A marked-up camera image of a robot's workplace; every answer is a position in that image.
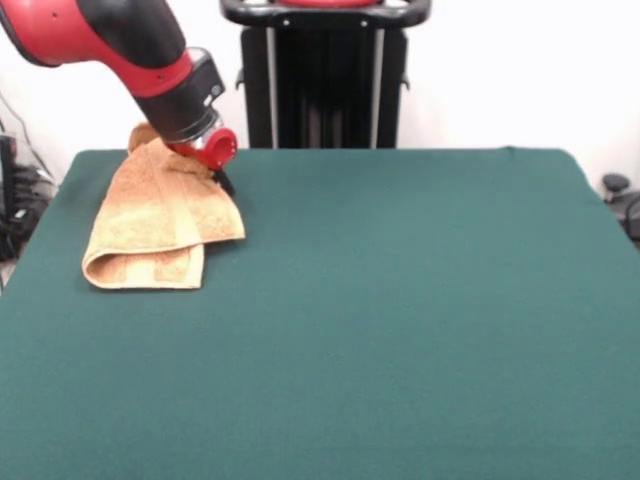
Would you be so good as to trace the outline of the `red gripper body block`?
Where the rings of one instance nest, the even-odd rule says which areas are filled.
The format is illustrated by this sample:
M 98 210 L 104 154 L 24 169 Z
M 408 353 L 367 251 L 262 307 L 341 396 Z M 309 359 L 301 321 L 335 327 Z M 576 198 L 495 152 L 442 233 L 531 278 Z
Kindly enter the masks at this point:
M 169 149 L 190 157 L 211 170 L 223 170 L 237 152 L 237 137 L 227 127 L 213 127 L 201 137 L 186 143 L 167 143 Z

